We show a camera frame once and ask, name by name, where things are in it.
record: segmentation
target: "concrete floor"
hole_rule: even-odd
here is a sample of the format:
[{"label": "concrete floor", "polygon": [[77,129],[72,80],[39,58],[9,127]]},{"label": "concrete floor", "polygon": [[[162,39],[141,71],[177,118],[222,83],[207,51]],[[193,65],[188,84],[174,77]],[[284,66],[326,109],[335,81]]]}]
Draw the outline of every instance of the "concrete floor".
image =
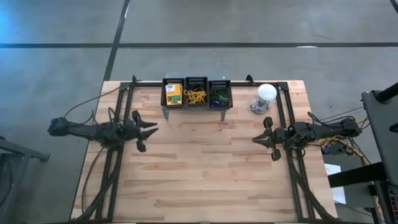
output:
[{"label": "concrete floor", "polygon": [[[5,0],[0,43],[112,43],[124,0]],[[139,0],[121,42],[398,42],[388,0]],[[13,223],[68,220],[87,141],[47,134],[51,118],[100,92],[111,49],[0,49],[0,135],[51,153],[32,161]],[[397,81],[397,48],[119,49],[111,80],[166,73],[305,80],[312,111],[327,117],[361,106],[363,91]],[[84,121],[96,102],[68,115]],[[358,120],[366,115],[354,114]],[[370,129],[358,143],[380,160]],[[338,206],[343,220],[371,222]]]}]

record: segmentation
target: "black basket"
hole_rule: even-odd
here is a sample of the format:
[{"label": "black basket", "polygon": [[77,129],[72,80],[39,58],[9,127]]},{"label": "black basket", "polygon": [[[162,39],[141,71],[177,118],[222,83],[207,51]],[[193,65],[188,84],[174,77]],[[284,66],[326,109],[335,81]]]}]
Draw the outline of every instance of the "black basket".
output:
[{"label": "black basket", "polygon": [[209,92],[207,77],[187,77],[185,78],[185,88],[187,91],[194,91],[202,88],[206,92],[204,103],[187,103],[187,95],[183,95],[183,107],[186,109],[209,109]]},{"label": "black basket", "polygon": [[[228,101],[223,101],[223,106],[219,106],[220,98],[228,98]],[[209,107],[211,110],[228,110],[233,107],[231,81],[229,80],[215,80],[209,81]]]},{"label": "black basket", "polygon": [[164,78],[163,79],[163,85],[162,85],[162,100],[160,101],[160,105],[167,107],[167,108],[181,108],[182,105],[185,103],[184,102],[184,97],[182,97],[182,105],[167,105],[167,100],[166,100],[166,90],[165,86],[168,85],[169,83],[181,83],[182,88],[182,95],[184,91],[184,78]]}]

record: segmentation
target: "white paper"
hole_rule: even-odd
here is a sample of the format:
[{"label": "white paper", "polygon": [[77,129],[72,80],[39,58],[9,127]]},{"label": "white paper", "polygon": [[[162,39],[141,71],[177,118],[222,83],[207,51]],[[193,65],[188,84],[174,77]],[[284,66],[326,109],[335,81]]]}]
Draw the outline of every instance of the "white paper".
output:
[{"label": "white paper", "polygon": [[[341,172],[341,168],[338,165],[325,164],[325,168],[326,168],[326,173],[328,175],[337,174],[337,173]],[[333,196],[333,200],[335,200],[339,203],[342,203],[342,204],[346,204],[346,197],[344,195],[343,187],[332,188],[331,194]]]}]

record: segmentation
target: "butcher block tabletop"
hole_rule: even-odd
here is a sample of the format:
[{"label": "butcher block tabletop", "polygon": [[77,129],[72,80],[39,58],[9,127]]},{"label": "butcher block tabletop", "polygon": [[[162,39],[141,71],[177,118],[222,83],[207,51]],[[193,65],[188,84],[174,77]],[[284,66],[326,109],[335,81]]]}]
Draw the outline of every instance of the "butcher block tabletop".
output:
[{"label": "butcher block tabletop", "polygon": [[[304,82],[287,82],[296,121],[311,122]],[[119,85],[120,82],[104,82],[101,94]],[[256,93],[257,87],[232,87],[233,108],[227,111],[225,121],[220,121],[220,112],[209,111],[171,111],[166,120],[160,106],[161,87],[134,88],[131,111],[138,110],[144,121],[156,122],[159,130],[147,140],[147,152],[139,152],[135,141],[125,144],[113,221],[296,221],[284,150],[280,148],[282,158],[273,162],[270,149],[251,142],[264,131],[262,121],[266,116],[274,120],[273,128],[280,126],[277,105],[263,115],[250,111],[249,104]],[[97,122],[109,121],[108,107],[116,106],[117,96],[115,91],[99,99]],[[71,218],[81,215],[83,184],[100,150],[99,143],[90,141]],[[84,208],[100,189],[105,159],[103,150],[86,187]],[[336,217],[319,147],[306,148],[304,161],[312,192]],[[302,192],[300,197],[308,217]]]}]

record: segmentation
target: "yellow box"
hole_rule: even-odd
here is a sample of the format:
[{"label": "yellow box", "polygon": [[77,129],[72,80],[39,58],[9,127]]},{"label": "yellow box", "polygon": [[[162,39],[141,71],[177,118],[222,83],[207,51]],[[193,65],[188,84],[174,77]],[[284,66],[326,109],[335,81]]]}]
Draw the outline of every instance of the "yellow box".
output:
[{"label": "yellow box", "polygon": [[165,90],[168,106],[182,104],[182,85],[180,83],[168,83]]}]

